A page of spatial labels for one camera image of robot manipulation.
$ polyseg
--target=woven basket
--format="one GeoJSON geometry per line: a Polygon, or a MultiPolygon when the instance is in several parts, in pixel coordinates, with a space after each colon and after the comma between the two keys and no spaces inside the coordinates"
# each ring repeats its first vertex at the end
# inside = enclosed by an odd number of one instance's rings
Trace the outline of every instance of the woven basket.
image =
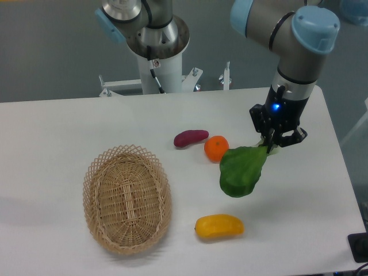
{"type": "Polygon", "coordinates": [[[105,249],[130,255],[150,248],[171,219],[170,187],[159,159],[135,145],[104,152],[86,173],[83,206],[93,238],[105,249]]]}

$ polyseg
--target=green vegetable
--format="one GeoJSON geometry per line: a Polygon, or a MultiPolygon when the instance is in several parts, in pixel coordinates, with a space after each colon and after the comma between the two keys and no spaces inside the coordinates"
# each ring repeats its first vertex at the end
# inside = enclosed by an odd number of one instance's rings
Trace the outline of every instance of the green vegetable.
{"type": "Polygon", "coordinates": [[[252,193],[267,159],[267,147],[229,149],[220,162],[220,187],[231,197],[252,193]]]}

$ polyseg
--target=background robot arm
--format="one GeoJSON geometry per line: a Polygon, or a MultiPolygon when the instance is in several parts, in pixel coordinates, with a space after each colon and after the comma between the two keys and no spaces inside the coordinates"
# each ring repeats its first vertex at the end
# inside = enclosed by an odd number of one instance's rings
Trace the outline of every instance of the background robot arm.
{"type": "Polygon", "coordinates": [[[276,145],[300,143],[307,136],[299,127],[300,116],[340,28],[333,12],[306,4],[236,0],[232,8],[232,26],[280,56],[266,103],[250,110],[268,152],[276,145]],[[293,131],[290,136],[283,136],[289,131],[293,131]]]}
{"type": "Polygon", "coordinates": [[[95,12],[105,33],[136,55],[143,94],[181,92],[189,30],[172,10],[172,0],[103,0],[95,12]]]}
{"type": "Polygon", "coordinates": [[[124,37],[143,27],[165,27],[173,18],[172,0],[103,0],[101,10],[124,37]]]}

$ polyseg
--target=sweet potato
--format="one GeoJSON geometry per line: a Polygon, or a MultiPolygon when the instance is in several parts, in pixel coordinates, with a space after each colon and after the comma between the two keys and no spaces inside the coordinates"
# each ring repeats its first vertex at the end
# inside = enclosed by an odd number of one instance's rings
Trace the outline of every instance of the sweet potato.
{"type": "Polygon", "coordinates": [[[207,139],[208,131],[202,130],[188,130],[176,135],[174,145],[178,148],[186,147],[187,145],[200,142],[207,139]]]}

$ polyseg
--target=white label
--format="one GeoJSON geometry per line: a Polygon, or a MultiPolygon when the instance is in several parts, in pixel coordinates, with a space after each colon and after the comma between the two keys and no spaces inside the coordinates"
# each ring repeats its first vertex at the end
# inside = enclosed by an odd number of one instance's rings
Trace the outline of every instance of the white label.
{"type": "Polygon", "coordinates": [[[161,67],[161,63],[160,63],[160,60],[159,59],[154,59],[151,62],[152,62],[153,68],[159,68],[159,67],[161,67]]]}
{"type": "Polygon", "coordinates": [[[137,4],[137,0],[110,0],[109,2],[118,10],[131,10],[137,4]]]}

